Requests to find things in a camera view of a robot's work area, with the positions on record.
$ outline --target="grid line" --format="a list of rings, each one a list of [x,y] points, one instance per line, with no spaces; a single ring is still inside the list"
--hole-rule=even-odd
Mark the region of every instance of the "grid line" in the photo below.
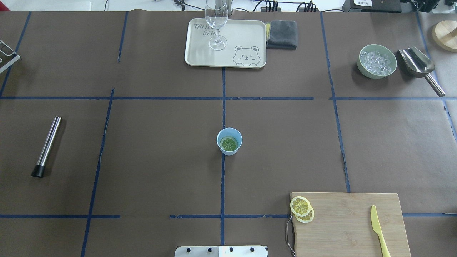
[[[119,55],[117,56],[117,63],[121,62],[122,45],[124,44],[125,27],[127,26],[127,17],[128,17],[128,11],[125,12],[124,27],[122,28],[121,43],[119,44]]]
[[[97,170],[95,172],[94,186],[92,188],[92,196],[90,198],[89,214],[87,215],[87,223],[86,223],[86,230],[85,230],[85,233],[84,233],[84,240],[83,240],[83,246],[82,246],[82,250],[81,250],[81,257],[84,257],[84,255],[85,255],[85,249],[86,249],[86,245],[87,245],[87,238],[89,236],[90,220],[92,218],[92,211],[93,211],[93,208],[94,208],[95,193],[97,192],[98,176],[100,174],[100,167],[101,167],[101,156],[103,155],[103,150],[105,148],[106,129],[108,128],[108,121],[110,119],[111,105],[112,105],[112,102],[113,102],[113,95],[114,95],[114,88],[111,90],[110,102],[108,104],[108,111],[106,112],[105,127],[104,127],[104,130],[103,130],[103,136],[101,138],[100,153],[98,155]]]
[[[333,108],[335,110],[335,119],[336,119],[336,128],[338,130],[338,140],[340,141],[340,151],[341,155],[343,157],[343,165],[344,165],[344,174],[345,174],[345,180],[346,180],[346,191],[348,193],[351,192],[351,185],[349,184],[349,175],[347,172],[347,163],[346,163],[346,155],[344,152],[344,145],[343,145],[343,137],[341,135],[341,127],[340,127],[340,117],[338,116],[338,106],[336,105],[336,95],[335,95],[335,88],[333,85],[333,79],[332,79],[332,74],[330,72],[330,57],[329,57],[329,49],[327,48],[327,39],[325,37],[325,25],[324,25],[324,17],[322,15],[322,12],[319,13],[320,15],[320,25],[322,27],[322,38],[324,40],[324,48],[325,48],[325,57],[327,60],[327,69],[329,71],[329,80],[331,84],[331,89],[332,89],[332,101],[333,101]]]
[[[438,97],[330,97],[329,100],[413,100],[413,101],[442,101]],[[457,97],[449,97],[446,100],[455,101]]]
[[[0,219],[87,219],[85,214],[0,214]],[[92,219],[120,219],[120,215],[92,215]]]
[[[402,213],[403,217],[457,217],[457,213]],[[170,219],[219,219],[219,214],[170,215]],[[290,214],[225,214],[226,219],[289,219]]]
[[[225,67],[222,68],[222,129],[225,128]],[[225,154],[221,153],[221,245],[224,245],[225,215]]]
[[[24,27],[22,29],[21,36],[19,37],[19,40],[17,41],[16,50],[15,50],[16,53],[19,51],[19,46],[21,45],[22,38],[24,37],[24,34],[26,33],[27,25],[28,25],[28,22],[30,20],[30,15],[32,15],[31,11],[27,15],[27,19],[26,19],[26,22],[24,23]],[[1,89],[0,89],[0,96],[3,95],[3,90],[5,90],[6,82],[8,81],[8,77],[10,76],[10,72],[11,72],[11,69],[13,68],[13,65],[14,64],[12,64],[8,68],[8,71],[6,72],[5,79],[3,80],[3,84],[2,84]]]
[[[0,96],[5,100],[109,100],[108,96]],[[223,100],[219,96],[114,96],[113,100]],[[304,97],[264,97],[242,96],[226,97],[225,100],[314,100],[312,96]]]
[[[427,56],[431,59],[430,52],[429,52],[428,47],[427,47],[427,42],[426,42],[425,37],[424,37],[424,32],[422,30],[422,24],[420,23],[420,18],[419,18],[418,12],[416,12],[416,21],[417,21],[417,26],[419,27],[419,32],[420,32],[420,37],[422,38],[422,43],[424,44],[424,47],[425,47],[425,52],[427,53]],[[436,74],[435,71],[433,71],[433,75],[434,75],[436,81],[439,84],[440,81],[439,81],[438,75]],[[443,99],[442,97],[440,97],[439,99],[443,102],[443,106],[444,106],[444,110],[446,112],[447,120],[449,122],[449,125],[451,126],[452,135],[454,136],[454,140],[457,143],[457,133],[456,133],[456,130],[455,130],[454,122],[452,121],[451,114],[449,113],[449,108],[447,107],[447,104],[446,104],[446,99],[447,98]]]

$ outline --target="blue cup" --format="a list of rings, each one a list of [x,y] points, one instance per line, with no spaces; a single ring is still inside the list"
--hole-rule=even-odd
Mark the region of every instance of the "blue cup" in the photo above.
[[[233,137],[237,141],[238,147],[233,151],[226,151],[226,150],[222,149],[220,143],[224,137]],[[219,149],[225,155],[234,155],[236,153],[236,151],[238,151],[238,149],[241,147],[242,143],[243,143],[243,137],[241,136],[241,133],[234,128],[224,128],[223,130],[221,130],[219,132],[219,134],[216,138],[216,144],[218,144]]]

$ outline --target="wooden board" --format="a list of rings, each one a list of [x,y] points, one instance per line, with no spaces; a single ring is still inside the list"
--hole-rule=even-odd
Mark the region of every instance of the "wooden board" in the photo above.
[[[293,218],[297,257],[382,257],[370,210],[376,205],[379,223],[392,257],[411,257],[397,194],[291,193],[314,208],[314,220]]]
[[[434,41],[447,51],[457,52],[457,21],[442,21],[432,30]]]

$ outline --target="yellow knife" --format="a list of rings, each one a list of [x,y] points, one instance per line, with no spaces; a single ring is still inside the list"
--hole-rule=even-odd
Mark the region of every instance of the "yellow knife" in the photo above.
[[[383,251],[383,257],[390,257],[390,253],[387,249],[386,241],[384,240],[383,232],[381,230],[381,225],[379,224],[379,219],[377,218],[376,206],[374,205],[372,205],[372,227],[379,237],[381,250]]]

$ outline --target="white tray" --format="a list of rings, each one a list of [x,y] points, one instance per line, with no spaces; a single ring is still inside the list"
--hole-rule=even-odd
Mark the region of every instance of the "white tray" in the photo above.
[[[180,246],[175,257],[268,257],[267,246]]]
[[[220,30],[227,47],[212,50],[209,39],[215,35],[206,19],[195,18],[187,28],[184,60],[192,66],[261,68],[266,64],[266,27],[261,21],[228,20]]]

